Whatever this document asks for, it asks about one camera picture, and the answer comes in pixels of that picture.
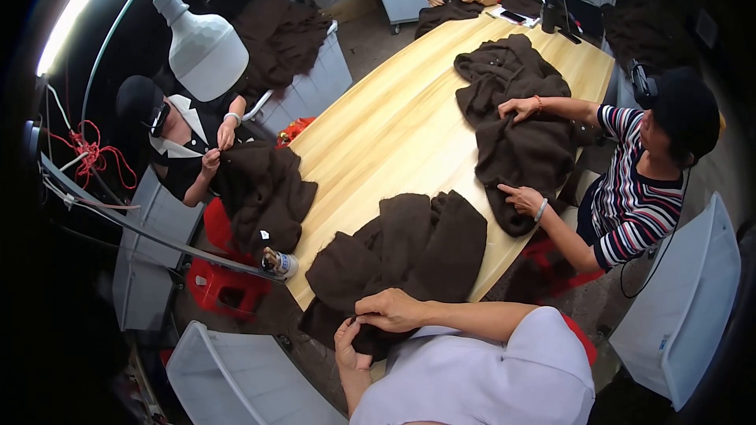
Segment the white pendant lamp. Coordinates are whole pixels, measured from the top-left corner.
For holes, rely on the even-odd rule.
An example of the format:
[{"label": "white pendant lamp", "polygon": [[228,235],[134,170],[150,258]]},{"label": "white pendant lamp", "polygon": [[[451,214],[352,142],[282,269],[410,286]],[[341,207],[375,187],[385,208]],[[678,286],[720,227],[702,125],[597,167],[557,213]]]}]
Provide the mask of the white pendant lamp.
[{"label": "white pendant lamp", "polygon": [[239,35],[220,15],[194,15],[182,0],[152,0],[173,32],[168,63],[176,79],[202,102],[222,96],[250,61]]}]

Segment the black cap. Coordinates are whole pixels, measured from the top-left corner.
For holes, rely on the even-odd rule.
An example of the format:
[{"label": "black cap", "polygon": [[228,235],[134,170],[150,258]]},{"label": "black cap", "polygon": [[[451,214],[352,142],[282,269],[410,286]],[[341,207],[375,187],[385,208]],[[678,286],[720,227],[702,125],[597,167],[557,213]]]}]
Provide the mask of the black cap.
[{"label": "black cap", "polygon": [[656,79],[654,121],[696,160],[719,139],[719,108],[712,90],[693,68],[676,68]]},{"label": "black cap", "polygon": [[163,108],[163,90],[145,76],[123,81],[116,97],[116,115],[123,121],[140,121],[151,127]]}]

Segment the paper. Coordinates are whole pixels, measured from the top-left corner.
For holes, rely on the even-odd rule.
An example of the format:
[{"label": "paper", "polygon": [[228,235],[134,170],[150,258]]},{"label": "paper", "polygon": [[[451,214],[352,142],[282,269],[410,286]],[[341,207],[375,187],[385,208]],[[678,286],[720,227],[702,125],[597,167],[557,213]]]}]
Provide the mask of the paper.
[{"label": "paper", "polygon": [[524,17],[525,21],[523,23],[517,23],[514,20],[501,16],[501,13],[505,11],[506,9],[504,7],[498,7],[496,9],[493,9],[491,12],[489,12],[491,15],[495,16],[496,18],[503,18],[509,23],[514,24],[521,24],[523,27],[533,28],[535,25],[537,25],[541,21],[541,17],[536,18],[530,18],[530,17]]}]

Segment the white collar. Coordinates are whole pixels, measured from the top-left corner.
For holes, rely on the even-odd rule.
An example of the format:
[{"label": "white collar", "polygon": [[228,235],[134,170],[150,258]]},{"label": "white collar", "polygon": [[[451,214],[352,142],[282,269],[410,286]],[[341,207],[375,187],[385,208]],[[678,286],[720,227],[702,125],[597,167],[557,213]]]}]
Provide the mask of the white collar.
[{"label": "white collar", "polygon": [[[197,136],[202,139],[205,145],[207,145],[207,137],[205,136],[205,130],[202,128],[200,116],[197,115],[196,109],[189,108],[189,105],[191,105],[191,99],[179,94],[175,94],[173,96],[170,96],[168,100],[171,101],[176,110],[178,110],[178,113],[180,113],[184,120],[186,120],[187,124],[189,124],[189,128],[192,128],[192,130],[194,130],[194,133],[196,133]],[[166,152],[168,152],[169,158],[202,156],[200,153],[197,153],[194,150],[185,148],[184,146],[181,146],[163,137],[155,138],[150,135],[150,144],[153,148],[155,148],[155,151],[157,151],[161,155],[164,155]]]}]

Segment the red bag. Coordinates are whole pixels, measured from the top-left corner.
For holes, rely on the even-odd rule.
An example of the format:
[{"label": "red bag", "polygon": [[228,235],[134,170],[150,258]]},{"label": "red bag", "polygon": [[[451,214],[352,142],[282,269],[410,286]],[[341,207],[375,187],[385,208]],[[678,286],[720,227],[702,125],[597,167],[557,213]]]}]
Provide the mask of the red bag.
[{"label": "red bag", "polygon": [[307,128],[312,122],[315,121],[315,117],[297,118],[288,127],[284,128],[278,133],[278,147],[282,148],[288,146],[299,134]]}]

